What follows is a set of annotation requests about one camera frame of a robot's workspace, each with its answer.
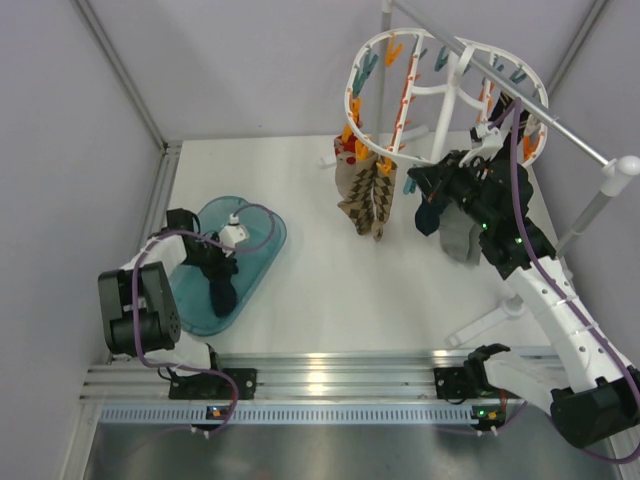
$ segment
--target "hanging sock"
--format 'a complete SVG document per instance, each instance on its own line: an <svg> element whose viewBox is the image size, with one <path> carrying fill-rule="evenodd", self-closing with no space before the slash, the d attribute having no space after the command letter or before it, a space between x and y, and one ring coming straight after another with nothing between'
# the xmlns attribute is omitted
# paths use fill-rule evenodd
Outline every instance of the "hanging sock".
<svg viewBox="0 0 640 480"><path fill-rule="evenodd" d="M371 232L374 220L371 189L378 171L377 159L378 155L370 153L366 159L356 160L353 177L346 195L344 195L344 200L338 203L338 207L353 222L358 235L366 235Z"/></svg>
<svg viewBox="0 0 640 480"><path fill-rule="evenodd" d="M393 192L396 186L396 173L398 165L389 160L391 169L388 173L383 172L376 165L376 176L373 182L373 203L376 207L375 220L371 231L373 239L379 242L382 239L384 224L389 220L391 215L391 205L393 204Z"/></svg>
<svg viewBox="0 0 640 480"><path fill-rule="evenodd" d="M355 135L350 135L346 142L343 142L340 136L333 139L336 154L336 187L343 199L349 194L353 176L356 174L355 141Z"/></svg>
<svg viewBox="0 0 640 480"><path fill-rule="evenodd" d="M425 237L428 237L440 227L440 215L444 212L446 205L431 204L427 202L424 195L421 195L422 203L416 210L414 221L416 228Z"/></svg>

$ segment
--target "metal floor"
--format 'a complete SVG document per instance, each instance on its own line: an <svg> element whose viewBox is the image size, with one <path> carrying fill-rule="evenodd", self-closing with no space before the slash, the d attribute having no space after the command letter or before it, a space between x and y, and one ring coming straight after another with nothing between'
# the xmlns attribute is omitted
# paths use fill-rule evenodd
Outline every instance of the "metal floor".
<svg viewBox="0 0 640 480"><path fill-rule="evenodd" d="M528 408L499 437L432 426L232 426L205 440L166 428L101 425L85 480L599 479L616 468L575 450ZM595 449L611 454L610 448Z"/></svg>

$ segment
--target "patterned sock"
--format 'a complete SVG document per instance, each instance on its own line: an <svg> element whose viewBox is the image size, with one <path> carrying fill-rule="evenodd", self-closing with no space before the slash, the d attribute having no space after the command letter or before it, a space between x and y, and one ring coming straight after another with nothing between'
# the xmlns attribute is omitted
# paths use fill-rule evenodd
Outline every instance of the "patterned sock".
<svg viewBox="0 0 640 480"><path fill-rule="evenodd" d="M333 148L336 154L336 187L342 198L349 194L349 188L356 174L355 136L351 135L349 141L344 143L339 135L333 140Z"/></svg>
<svg viewBox="0 0 640 480"><path fill-rule="evenodd" d="M398 165L391 162L389 175L382 173L377 166L374 166L374 168L376 170L376 176L373 185L373 203L376 206L376 219L373 222L371 230L373 231L373 239L379 242L380 239L382 239L382 227L387 223L391 215Z"/></svg>
<svg viewBox="0 0 640 480"><path fill-rule="evenodd" d="M373 202L371 189L374 176L378 171L378 156L371 153L366 159L356 161L353 179L349 190L338 207L347 214L356 227L358 235L366 235L371 231L373 223Z"/></svg>

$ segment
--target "clothespin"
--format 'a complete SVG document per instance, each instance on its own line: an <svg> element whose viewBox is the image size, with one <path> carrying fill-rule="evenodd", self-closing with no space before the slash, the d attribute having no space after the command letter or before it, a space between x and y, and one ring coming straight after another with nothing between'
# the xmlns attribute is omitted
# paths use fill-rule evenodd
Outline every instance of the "clothespin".
<svg viewBox="0 0 640 480"><path fill-rule="evenodd" d="M522 139L522 150L525 162L529 160L533 156L534 152L538 149L538 145L540 144L540 139L542 137L544 137L544 132L539 132L536 143L534 143L533 145L531 145L531 136L527 135Z"/></svg>
<svg viewBox="0 0 640 480"><path fill-rule="evenodd" d="M416 42L413 44L413 48L411 49L414 55L418 54L416 50L417 46L418 46L418 37L416 37ZM426 54L427 54L427 49L423 48L422 51L420 52L420 55L418 55L418 60L422 60L422 57L424 57Z"/></svg>
<svg viewBox="0 0 640 480"><path fill-rule="evenodd" d="M493 65L492 67L496 68L496 64L498 63L498 56L496 55L496 58L493 59ZM498 65L498 67L496 68L496 70L498 70L499 72L501 72L502 70L504 70L504 65L500 64Z"/></svg>
<svg viewBox="0 0 640 480"><path fill-rule="evenodd" d="M371 56L371 47L368 48L367 54L364 57L364 62L362 65L362 73L366 75L366 78L371 76L373 69L378 63L378 54L375 54L373 57Z"/></svg>
<svg viewBox="0 0 640 480"><path fill-rule="evenodd" d="M509 80L511 80L513 83L517 85L523 80L525 80L526 78L527 78L527 74L523 72L522 65L518 65L518 70L516 70L511 74L511 76L509 77Z"/></svg>
<svg viewBox="0 0 640 480"><path fill-rule="evenodd" d="M356 140L356 158L358 160L366 160L369 156L369 149L359 139Z"/></svg>
<svg viewBox="0 0 640 480"><path fill-rule="evenodd" d="M371 76L373 69L378 63L378 55L371 56L371 47L367 51L367 55L364 57L364 61L362 62L362 70L358 65L356 65L356 76L353 78L353 85L351 88L353 89L353 95L355 98L358 98L360 92L362 91L362 87L364 87L364 83Z"/></svg>
<svg viewBox="0 0 640 480"><path fill-rule="evenodd" d="M387 67L393 65L393 62L396 61L396 58L398 58L398 56L402 53L402 49L404 48L404 45L402 43L396 47L395 42L396 34L392 33L391 38L389 39L389 44L387 45L387 54L384 57L384 64Z"/></svg>
<svg viewBox="0 0 640 480"><path fill-rule="evenodd" d="M404 182L404 187L402 187L402 193L405 195L409 195L410 193L415 193L416 191L416 181L407 175L407 180Z"/></svg>
<svg viewBox="0 0 640 480"><path fill-rule="evenodd" d="M360 73L360 67L356 66L356 76L353 77L353 85L351 86L354 98L358 98L366 80L367 77L364 72Z"/></svg>
<svg viewBox="0 0 640 480"><path fill-rule="evenodd" d="M447 51L447 47L442 47L440 49L440 52L438 52L438 58L436 60L436 65L434 67L436 72L439 72L440 70L442 70L442 67L444 67L449 61L449 54L446 53L446 51Z"/></svg>
<svg viewBox="0 0 640 480"><path fill-rule="evenodd" d="M353 119L356 125L359 125L360 124L360 105L362 104L362 99L353 98L352 91L349 92L349 94L350 94L349 117ZM342 136L340 138L342 140L342 143L347 143L351 135L353 135L353 130L351 130L351 126L349 125L349 122L347 122L344 128L342 129Z"/></svg>
<svg viewBox="0 0 640 480"><path fill-rule="evenodd" d="M350 98L349 99L349 110L351 110L351 115L353 115L353 121L356 124L360 120L360 106L362 105L361 98Z"/></svg>
<svg viewBox="0 0 640 480"><path fill-rule="evenodd" d="M351 130L351 126L347 123L342 129L340 140L342 140L342 143L347 143L351 135L353 135L353 130Z"/></svg>
<svg viewBox="0 0 640 480"><path fill-rule="evenodd" d="M380 173L388 177L391 173L391 167L393 166L393 163L391 162L391 159L389 157L384 157L384 163L376 162L376 166L378 167L378 170L380 170Z"/></svg>

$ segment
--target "orange clothespin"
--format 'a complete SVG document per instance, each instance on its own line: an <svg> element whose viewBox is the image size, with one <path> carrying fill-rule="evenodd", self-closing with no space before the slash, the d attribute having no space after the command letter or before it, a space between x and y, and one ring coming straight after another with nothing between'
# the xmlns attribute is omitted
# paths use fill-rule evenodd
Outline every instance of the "orange clothespin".
<svg viewBox="0 0 640 480"><path fill-rule="evenodd" d="M366 160L368 156L369 156L369 148L364 143L362 143L359 139L356 140L356 158L358 160Z"/></svg>
<svg viewBox="0 0 640 480"><path fill-rule="evenodd" d="M386 177L391 173L392 163L389 157L384 157L384 163L376 162L376 166L378 167L378 170L380 170L380 173Z"/></svg>
<svg viewBox="0 0 640 480"><path fill-rule="evenodd" d="M524 161L529 160L535 151L538 149L538 145L540 144L540 139L544 137L544 132L538 133L538 138L536 139L536 143L531 145L531 136L528 135L522 139L522 151L524 154Z"/></svg>
<svg viewBox="0 0 640 480"><path fill-rule="evenodd" d="M402 53L402 49L404 48L404 45L402 43L397 47L395 43L396 43L396 34L392 33L391 38L389 39L389 44L387 45L387 53L384 56L384 64L387 67L390 67L391 65L393 65L393 62L396 61L396 58L398 58L398 56Z"/></svg>
<svg viewBox="0 0 640 480"><path fill-rule="evenodd" d="M362 105L361 98L349 99L349 109L351 110L349 112L349 117L353 119L356 125L360 125L360 105ZM342 130L342 143L348 142L351 135L353 135L353 130L351 130L351 126L347 122L347 124L344 126L344 129Z"/></svg>
<svg viewBox="0 0 640 480"><path fill-rule="evenodd" d="M353 135L353 130L351 130L351 126L347 123L342 130L340 140L342 140L342 143L347 143L351 135Z"/></svg>
<svg viewBox="0 0 640 480"><path fill-rule="evenodd" d="M489 101L487 102L487 115L491 113L491 109L493 108L493 97L491 96L491 92L493 92L493 87L495 87L495 84L492 83L491 86L489 87L489 94L487 95L489 97ZM482 82L482 90L480 91L480 95L478 95L478 101L484 102L484 82ZM478 113L478 117L476 118L476 123L480 123L481 117L482 117L482 112Z"/></svg>

